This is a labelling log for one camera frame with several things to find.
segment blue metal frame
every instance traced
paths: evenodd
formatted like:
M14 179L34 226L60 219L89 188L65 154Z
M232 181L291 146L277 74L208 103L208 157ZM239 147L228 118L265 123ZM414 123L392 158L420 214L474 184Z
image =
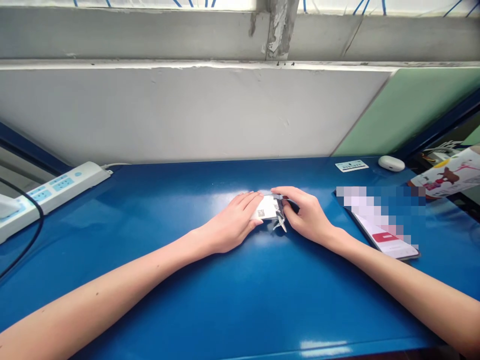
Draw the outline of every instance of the blue metal frame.
M0 147L55 176L72 167L0 122Z
M478 112L480 112L480 88L404 144L392 156L403 161L411 159L415 154L428 147L429 144L459 127Z

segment wrist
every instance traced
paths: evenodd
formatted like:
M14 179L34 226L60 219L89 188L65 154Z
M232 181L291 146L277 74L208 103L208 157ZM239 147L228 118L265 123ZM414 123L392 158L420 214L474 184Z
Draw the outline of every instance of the wrist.
M333 225L318 238L320 241L316 241L317 243L341 257L346 257L349 251L355 251L357 244L361 244L344 229Z
M191 256L194 261L206 258L214 253L209 246L209 242L206 241L205 235L201 231L201 227L193 229L177 241L182 243L185 251L188 252L189 256Z

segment power strip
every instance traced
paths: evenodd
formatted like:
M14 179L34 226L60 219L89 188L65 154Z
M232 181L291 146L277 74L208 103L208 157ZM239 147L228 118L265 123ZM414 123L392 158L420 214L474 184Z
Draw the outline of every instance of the power strip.
M110 174L112 174L110 170L104 170L93 162L86 162L33 189L28 195L38 202L46 215L85 190L108 179ZM20 204L20 209L0 218L0 244L40 217L37 208L27 198L19 196L15 200Z

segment small card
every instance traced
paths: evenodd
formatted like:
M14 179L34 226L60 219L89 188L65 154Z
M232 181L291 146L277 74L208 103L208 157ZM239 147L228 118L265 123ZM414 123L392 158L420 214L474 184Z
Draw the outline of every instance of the small card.
M342 173L348 173L349 171L367 169L369 166L362 160L353 160L346 162L336 163L335 166L340 169Z

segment blue tabletop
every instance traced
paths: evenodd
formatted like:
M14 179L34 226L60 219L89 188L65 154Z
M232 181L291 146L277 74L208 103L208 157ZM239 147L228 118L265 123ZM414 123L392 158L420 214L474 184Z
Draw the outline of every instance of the blue tabletop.
M50 213L28 255L0 285L0 331L207 222L239 192L292 185L318 197L330 221L367 242L333 195L336 186L404 184L414 174L352 158L130 165ZM480 300L480 226L449 200L427 205L415 268ZM0 245L4 269L33 224ZM429 347L441 340L338 255L273 225L239 248L178 271L75 359L276 360Z

